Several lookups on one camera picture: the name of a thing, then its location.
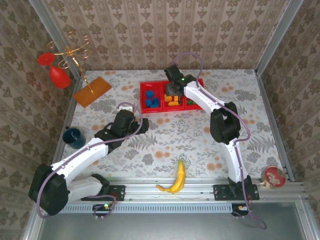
mug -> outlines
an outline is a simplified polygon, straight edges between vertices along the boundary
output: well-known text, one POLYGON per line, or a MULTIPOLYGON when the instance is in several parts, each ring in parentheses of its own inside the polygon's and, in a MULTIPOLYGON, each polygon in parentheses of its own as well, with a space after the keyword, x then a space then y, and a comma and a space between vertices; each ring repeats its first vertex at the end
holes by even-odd
POLYGON ((66 127, 62 140, 73 149, 80 149, 86 144, 86 138, 75 127, 66 127))

wall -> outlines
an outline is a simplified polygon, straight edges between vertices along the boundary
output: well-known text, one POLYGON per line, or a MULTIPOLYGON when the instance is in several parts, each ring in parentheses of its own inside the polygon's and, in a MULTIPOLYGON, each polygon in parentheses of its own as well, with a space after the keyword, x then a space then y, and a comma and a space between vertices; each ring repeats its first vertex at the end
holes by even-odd
POLYGON ((51 41, 28 1, 0 1, 0 239, 24 233, 36 167, 50 164, 73 84, 56 88, 37 57, 51 41))
POLYGON ((320 224, 320 0, 305 0, 262 79, 297 181, 320 224))
POLYGON ((87 70, 254 69, 289 0, 42 0, 62 35, 92 37, 87 70), (200 64, 184 57, 183 69, 200 64))

floral tablecloth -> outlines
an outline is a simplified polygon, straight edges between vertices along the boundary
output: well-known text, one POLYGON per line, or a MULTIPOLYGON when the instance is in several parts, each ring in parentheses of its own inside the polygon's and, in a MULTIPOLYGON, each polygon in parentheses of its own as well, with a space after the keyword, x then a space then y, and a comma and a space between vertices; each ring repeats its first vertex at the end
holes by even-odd
MULTIPOLYGON (((198 70, 183 70, 182 73, 196 76, 198 70)), ((163 70, 88 71, 86 75, 90 81, 102 77, 112 85, 111 90, 87 108, 76 106, 71 126, 79 128, 87 142, 114 121, 119 103, 140 105, 140 82, 166 80, 163 70)), ((224 102, 233 101, 248 124, 251 139, 242 142, 240 149, 251 177, 259 178, 266 166, 281 168, 254 71, 204 70, 202 79, 204 87, 213 95, 224 102)), ((222 145, 211 137, 210 117, 203 110, 148 113, 143 117, 149 119, 146 134, 127 139, 111 154, 91 164, 80 177, 98 173, 112 178, 171 178, 177 174, 179 159, 184 161, 187 177, 228 176, 222 145)), ((240 137, 245 136, 245 132, 241 127, 240 137)), ((65 146, 63 158, 74 151, 65 146)))

blue block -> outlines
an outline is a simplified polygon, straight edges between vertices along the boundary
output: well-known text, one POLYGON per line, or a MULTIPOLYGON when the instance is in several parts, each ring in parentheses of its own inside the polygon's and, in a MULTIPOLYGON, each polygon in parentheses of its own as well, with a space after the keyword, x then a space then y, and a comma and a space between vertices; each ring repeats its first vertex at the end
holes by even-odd
POLYGON ((152 99, 152 103, 153 104, 158 104, 159 105, 159 98, 155 97, 154 99, 152 99))
POLYGON ((150 107, 152 105, 152 101, 150 99, 145 100, 145 104, 150 107))
POLYGON ((146 91, 145 94, 148 99, 153 98, 155 95, 154 91, 152 90, 146 91))

yellow banana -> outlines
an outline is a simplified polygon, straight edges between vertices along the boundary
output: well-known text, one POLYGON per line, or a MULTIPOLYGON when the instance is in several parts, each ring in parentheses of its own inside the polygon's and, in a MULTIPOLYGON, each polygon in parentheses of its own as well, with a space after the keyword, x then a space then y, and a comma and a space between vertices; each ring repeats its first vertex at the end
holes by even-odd
POLYGON ((186 169, 184 162, 182 160, 179 160, 178 165, 178 174, 175 183, 169 187, 169 188, 163 188, 160 185, 156 185, 156 187, 162 191, 162 192, 168 192, 168 193, 177 193, 181 191, 181 189, 184 187, 186 181, 186 169))

